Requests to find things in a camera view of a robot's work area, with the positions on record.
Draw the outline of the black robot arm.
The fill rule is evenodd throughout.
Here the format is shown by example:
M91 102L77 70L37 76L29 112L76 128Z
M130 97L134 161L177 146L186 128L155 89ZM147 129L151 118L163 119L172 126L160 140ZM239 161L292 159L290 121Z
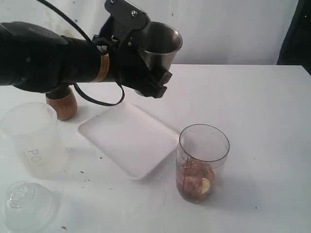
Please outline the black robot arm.
M0 25L0 84L49 93L74 83L115 82L143 96L160 98L172 74L150 70L136 49L104 37L88 42L26 22Z

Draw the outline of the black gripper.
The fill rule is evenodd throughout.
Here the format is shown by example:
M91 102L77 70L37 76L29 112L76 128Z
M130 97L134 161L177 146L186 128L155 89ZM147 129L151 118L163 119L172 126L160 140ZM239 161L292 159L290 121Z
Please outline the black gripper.
M132 88L144 97L161 98L167 90L165 84L173 74L161 67L150 70L145 65L138 49L129 45L135 31L117 22L114 17L109 17L102 26L99 37L107 43L110 59L104 81Z

